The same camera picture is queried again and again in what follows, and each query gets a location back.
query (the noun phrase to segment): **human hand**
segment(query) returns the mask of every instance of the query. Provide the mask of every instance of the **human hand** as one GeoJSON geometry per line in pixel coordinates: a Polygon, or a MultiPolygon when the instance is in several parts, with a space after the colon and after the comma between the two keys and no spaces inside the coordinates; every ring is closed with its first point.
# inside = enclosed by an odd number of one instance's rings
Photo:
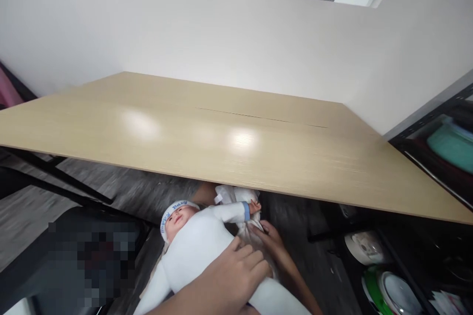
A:
{"type": "Polygon", "coordinates": [[[267,220],[260,220],[260,224],[265,232],[262,232],[254,225],[250,225],[251,231],[258,235],[280,268],[286,271],[292,270],[295,264],[284,247],[284,243],[276,228],[267,220]]]}
{"type": "Polygon", "coordinates": [[[213,314],[237,314],[271,270],[261,251],[242,245],[235,237],[195,280],[205,289],[204,299],[212,304],[213,314]]]}
{"type": "Polygon", "coordinates": [[[250,204],[248,204],[250,207],[250,215],[255,214],[256,212],[261,210],[261,204],[260,202],[255,202],[254,200],[251,200],[250,204]]]}

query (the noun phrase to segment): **white knit hat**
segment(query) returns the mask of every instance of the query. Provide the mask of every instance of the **white knit hat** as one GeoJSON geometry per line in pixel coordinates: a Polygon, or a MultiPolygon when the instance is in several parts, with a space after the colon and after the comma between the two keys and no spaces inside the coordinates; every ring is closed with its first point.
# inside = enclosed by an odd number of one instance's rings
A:
{"type": "Polygon", "coordinates": [[[174,202],[172,203],[167,209],[166,211],[164,212],[163,214],[163,218],[161,219],[161,226],[160,226],[160,229],[161,229],[161,236],[163,237],[164,239],[164,242],[168,243],[169,240],[168,240],[168,236],[166,234],[166,221],[168,221],[168,218],[171,216],[172,213],[174,213],[174,211],[180,207],[180,206],[183,206],[183,205],[188,205],[188,206],[191,206],[191,207],[194,207],[194,208],[197,208],[198,210],[200,210],[199,206],[191,201],[188,201],[188,200],[180,200],[180,201],[177,201],[177,202],[174,202]]]}

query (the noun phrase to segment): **light wood tabletop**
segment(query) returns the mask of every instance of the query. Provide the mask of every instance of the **light wood tabletop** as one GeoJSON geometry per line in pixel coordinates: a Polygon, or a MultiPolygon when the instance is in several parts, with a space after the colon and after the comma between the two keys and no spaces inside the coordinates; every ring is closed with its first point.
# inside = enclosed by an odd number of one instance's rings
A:
{"type": "Polygon", "coordinates": [[[0,111],[0,145],[473,224],[340,103],[124,72],[0,111]]]}

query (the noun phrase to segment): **floor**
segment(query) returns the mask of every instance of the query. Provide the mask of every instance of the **floor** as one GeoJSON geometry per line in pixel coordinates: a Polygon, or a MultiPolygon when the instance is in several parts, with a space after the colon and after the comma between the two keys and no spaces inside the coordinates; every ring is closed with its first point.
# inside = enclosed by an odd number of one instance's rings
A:
{"type": "MultiPolygon", "coordinates": [[[[10,157],[1,162],[69,188],[46,174],[10,157]]],[[[67,159],[58,167],[114,200],[112,206],[159,223],[166,207],[177,199],[189,199],[199,181],[67,159]]],[[[327,252],[331,241],[309,244],[307,231],[326,230],[317,201],[263,193],[268,219],[279,230],[284,243],[315,295],[325,315],[361,315],[341,261],[327,252]]],[[[0,271],[19,255],[64,211],[75,203],[35,187],[26,187],[0,200],[0,271]]],[[[136,287],[118,298],[110,315],[132,315],[149,273],[162,247],[158,230],[153,230],[136,261],[136,287]]]]}

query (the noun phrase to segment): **green lid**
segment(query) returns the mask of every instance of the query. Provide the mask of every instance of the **green lid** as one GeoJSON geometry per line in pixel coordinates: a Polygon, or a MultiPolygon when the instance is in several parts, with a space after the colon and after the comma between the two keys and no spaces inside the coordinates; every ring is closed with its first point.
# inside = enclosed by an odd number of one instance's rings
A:
{"type": "Polygon", "coordinates": [[[388,305],[384,301],[383,295],[381,294],[381,290],[379,290],[378,282],[376,273],[379,270],[379,267],[373,266],[368,268],[365,271],[365,282],[366,288],[368,288],[368,293],[373,298],[376,307],[383,315],[394,315],[391,309],[389,309],[388,305]]]}

